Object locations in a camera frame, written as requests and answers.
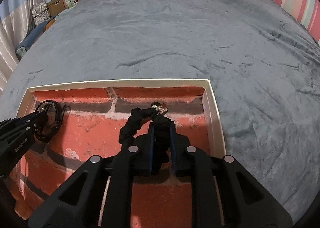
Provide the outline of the black scrunchie with flower charm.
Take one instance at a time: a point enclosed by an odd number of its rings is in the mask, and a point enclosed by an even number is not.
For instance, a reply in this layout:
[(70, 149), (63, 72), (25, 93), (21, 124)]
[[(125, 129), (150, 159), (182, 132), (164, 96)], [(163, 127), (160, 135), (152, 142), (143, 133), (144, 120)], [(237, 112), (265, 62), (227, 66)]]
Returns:
[(121, 145), (132, 146), (135, 140), (134, 136), (148, 121), (161, 127), (169, 124), (171, 120), (165, 116), (167, 111), (167, 106), (159, 102), (152, 103), (150, 108), (132, 109), (125, 126), (120, 129), (118, 142)]

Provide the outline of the blue folded cloth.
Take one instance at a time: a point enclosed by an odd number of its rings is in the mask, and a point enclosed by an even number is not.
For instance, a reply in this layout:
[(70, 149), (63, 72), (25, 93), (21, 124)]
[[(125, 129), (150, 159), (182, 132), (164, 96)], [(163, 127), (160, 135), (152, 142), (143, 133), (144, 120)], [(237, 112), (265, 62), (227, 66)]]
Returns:
[(16, 47), (15, 53), (19, 61), (23, 58), (23, 56), (31, 48), (31, 46), (36, 42), (36, 40), (46, 31), (46, 27), (51, 21), (44, 21), (40, 23), (33, 30), (31, 30), (31, 32)]

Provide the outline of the patterned fabric bag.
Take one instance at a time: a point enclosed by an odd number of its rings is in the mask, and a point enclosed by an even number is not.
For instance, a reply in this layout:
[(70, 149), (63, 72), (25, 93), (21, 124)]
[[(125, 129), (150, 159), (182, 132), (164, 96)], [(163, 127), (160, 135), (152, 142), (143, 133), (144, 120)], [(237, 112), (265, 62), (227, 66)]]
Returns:
[(48, 6), (45, 1), (36, 4), (31, 11), (36, 26), (48, 21), (51, 17)]

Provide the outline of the brown storage box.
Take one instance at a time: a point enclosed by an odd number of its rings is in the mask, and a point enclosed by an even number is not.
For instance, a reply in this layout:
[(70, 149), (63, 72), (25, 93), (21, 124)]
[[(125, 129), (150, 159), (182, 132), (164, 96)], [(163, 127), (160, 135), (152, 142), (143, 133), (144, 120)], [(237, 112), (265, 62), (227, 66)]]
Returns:
[(55, 17), (66, 9), (64, 0), (52, 0), (47, 3), (50, 16)]

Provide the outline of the grey plush bed blanket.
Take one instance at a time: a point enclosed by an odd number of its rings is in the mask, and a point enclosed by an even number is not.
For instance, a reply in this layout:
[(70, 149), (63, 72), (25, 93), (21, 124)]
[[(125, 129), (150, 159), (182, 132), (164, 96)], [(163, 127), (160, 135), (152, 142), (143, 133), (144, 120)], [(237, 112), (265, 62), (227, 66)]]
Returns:
[(273, 0), (83, 0), (24, 56), (1, 96), (118, 78), (211, 81), (227, 152), (298, 221), (319, 192), (319, 45)]

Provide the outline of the cream satin curtain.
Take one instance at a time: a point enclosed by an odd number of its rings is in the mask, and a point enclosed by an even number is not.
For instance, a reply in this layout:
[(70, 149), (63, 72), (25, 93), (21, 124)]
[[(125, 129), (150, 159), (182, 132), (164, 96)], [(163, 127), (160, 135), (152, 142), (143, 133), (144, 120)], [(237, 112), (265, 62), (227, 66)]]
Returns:
[(15, 49), (34, 24), (31, 10), (43, 0), (25, 0), (16, 8), (12, 1), (1, 2), (1, 91), (18, 65)]

